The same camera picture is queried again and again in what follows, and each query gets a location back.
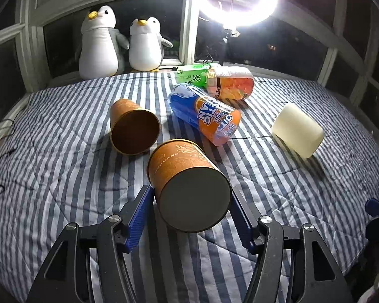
orange juice bottle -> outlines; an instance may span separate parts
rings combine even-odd
[[[213,67],[208,71],[206,88],[214,98],[245,100],[253,92],[254,79],[245,67]]]

blue and white striped fabric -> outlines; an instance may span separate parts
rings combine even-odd
[[[197,142],[233,186],[261,213],[281,224],[314,224],[346,272],[365,245],[364,211],[379,200],[379,150],[363,126],[315,82],[256,78],[238,131],[215,147],[171,114],[173,73],[137,73],[40,91],[16,120],[0,160],[0,282],[20,301],[48,250],[68,222],[101,222],[134,199],[148,183],[149,154],[122,156],[109,140],[109,108],[119,98],[150,109],[161,121],[158,144],[172,138]],[[293,102],[325,131],[312,158],[302,160],[276,143],[271,125]],[[284,302],[285,254],[278,301]],[[156,204],[139,248],[126,256],[138,302],[241,302],[256,258],[242,247],[230,214],[199,234],[168,228]],[[96,302],[101,302],[95,250],[91,259]]]

ring light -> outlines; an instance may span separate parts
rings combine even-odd
[[[209,18],[221,23],[236,26],[249,26],[267,19],[275,10],[278,0],[260,0],[251,11],[227,12],[213,6],[208,0],[194,0],[199,3],[200,10]]]

blue gripper pad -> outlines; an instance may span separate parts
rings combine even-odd
[[[130,253],[131,250],[139,244],[140,237],[142,236],[143,229],[148,219],[149,209],[153,208],[153,193],[153,188],[145,185],[132,202],[134,204],[132,204],[132,208],[135,208],[135,211],[132,211],[133,215],[128,222],[128,238],[125,242],[127,253]]]
[[[229,210],[243,247],[247,249],[250,254],[255,255],[257,248],[253,241],[253,229],[233,192],[231,193]]]
[[[369,198],[365,204],[365,211],[370,216],[379,216],[379,201],[375,198]]]

green carton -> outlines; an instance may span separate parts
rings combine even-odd
[[[209,68],[210,64],[179,66],[177,69],[178,83],[188,83],[205,88]]]

